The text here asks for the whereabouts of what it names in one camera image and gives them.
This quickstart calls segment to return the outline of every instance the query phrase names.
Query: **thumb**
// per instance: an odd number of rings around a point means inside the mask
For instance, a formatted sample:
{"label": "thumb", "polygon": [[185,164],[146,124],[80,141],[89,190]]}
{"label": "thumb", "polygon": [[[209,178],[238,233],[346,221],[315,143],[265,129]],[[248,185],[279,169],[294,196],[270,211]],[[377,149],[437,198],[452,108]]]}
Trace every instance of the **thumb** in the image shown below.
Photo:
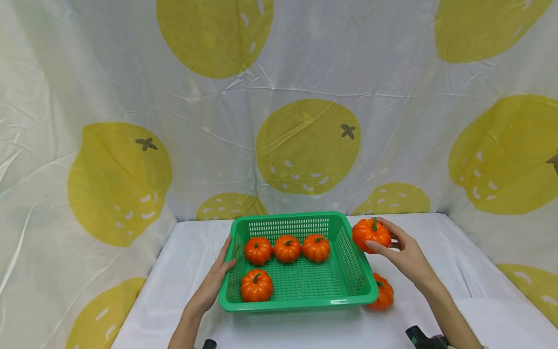
{"label": "thumb", "polygon": [[377,254],[382,255],[388,259],[391,259],[391,257],[393,257],[393,254],[397,253],[376,241],[368,240],[365,242],[365,244],[368,248],[372,249]]}

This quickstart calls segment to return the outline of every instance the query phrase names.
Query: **left hand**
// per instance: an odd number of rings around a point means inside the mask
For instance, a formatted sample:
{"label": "left hand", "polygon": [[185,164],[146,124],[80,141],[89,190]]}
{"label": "left hand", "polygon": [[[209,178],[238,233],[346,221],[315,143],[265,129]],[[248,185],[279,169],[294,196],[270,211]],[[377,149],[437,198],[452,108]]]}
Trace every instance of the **left hand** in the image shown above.
{"label": "left hand", "polygon": [[227,271],[232,269],[234,264],[237,262],[236,259],[231,259],[225,263],[225,255],[227,254],[231,240],[232,238],[229,235],[225,244],[221,248],[221,252],[217,257],[217,260],[213,263],[213,266],[209,270],[209,273],[205,277],[204,281],[186,305],[186,312],[202,316],[211,308],[211,306],[213,306],[213,303],[215,303],[219,290],[221,289],[221,285],[223,285],[225,274]]}

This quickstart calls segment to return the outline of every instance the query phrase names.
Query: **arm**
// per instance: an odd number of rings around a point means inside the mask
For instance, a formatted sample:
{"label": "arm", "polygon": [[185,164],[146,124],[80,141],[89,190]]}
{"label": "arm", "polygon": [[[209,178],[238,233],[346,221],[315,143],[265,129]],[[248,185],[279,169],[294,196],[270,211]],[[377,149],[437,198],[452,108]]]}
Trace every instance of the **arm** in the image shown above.
{"label": "arm", "polygon": [[424,257],[414,238],[403,229],[383,218],[378,218],[397,240],[391,244],[399,250],[393,251],[373,241],[366,244],[376,253],[388,258],[426,298],[438,326],[450,344],[458,349],[481,349],[483,346],[461,315],[451,295]]}
{"label": "arm", "polygon": [[198,334],[201,318],[205,312],[213,306],[213,303],[215,303],[215,299],[219,294],[219,289],[223,284],[225,274],[232,269],[236,263],[235,259],[231,259],[226,263],[224,262],[230,241],[231,237],[229,236],[221,248],[217,260],[209,270],[209,273],[184,308],[178,326],[172,334],[169,349],[194,348],[194,342]]}

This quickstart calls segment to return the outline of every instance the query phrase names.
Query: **forearm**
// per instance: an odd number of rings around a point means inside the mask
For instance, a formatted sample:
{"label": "forearm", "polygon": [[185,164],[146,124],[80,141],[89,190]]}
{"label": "forearm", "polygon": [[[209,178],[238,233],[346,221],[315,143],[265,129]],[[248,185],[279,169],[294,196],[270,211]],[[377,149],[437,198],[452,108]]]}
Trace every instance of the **forearm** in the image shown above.
{"label": "forearm", "polygon": [[483,347],[439,279],[436,278],[417,287],[426,298],[442,333],[453,347],[457,349]]}
{"label": "forearm", "polygon": [[192,349],[200,327],[202,314],[184,308],[180,322],[172,334],[169,349]]}

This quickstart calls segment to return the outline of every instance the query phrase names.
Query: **pumpkin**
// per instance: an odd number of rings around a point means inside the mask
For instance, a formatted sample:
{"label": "pumpkin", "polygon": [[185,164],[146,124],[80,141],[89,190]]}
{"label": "pumpkin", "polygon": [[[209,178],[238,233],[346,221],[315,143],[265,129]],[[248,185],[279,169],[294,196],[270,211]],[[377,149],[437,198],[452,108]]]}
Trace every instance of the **pumpkin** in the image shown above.
{"label": "pumpkin", "polygon": [[374,219],[361,219],[353,227],[353,242],[355,245],[357,245],[361,251],[375,254],[376,252],[374,252],[374,250],[366,246],[368,240],[376,241],[386,247],[389,247],[391,244],[389,230],[380,222],[376,222],[376,217],[374,217]]}
{"label": "pumpkin", "polygon": [[261,269],[250,270],[240,283],[240,295],[245,302],[267,302],[273,294],[271,277]]}
{"label": "pumpkin", "polygon": [[283,235],[277,238],[273,251],[275,257],[283,263],[293,263],[300,256],[302,247],[299,241],[293,235]]}
{"label": "pumpkin", "polygon": [[376,299],[374,303],[368,304],[366,307],[370,310],[385,312],[393,305],[393,287],[391,287],[386,279],[377,273],[374,273],[374,280],[376,280],[378,284],[378,299]]}
{"label": "pumpkin", "polygon": [[246,259],[253,265],[264,265],[271,258],[271,242],[264,237],[253,237],[244,247]]}
{"label": "pumpkin", "polygon": [[323,235],[310,234],[302,243],[302,251],[306,258],[312,262],[320,263],[328,259],[331,248],[328,239]]}

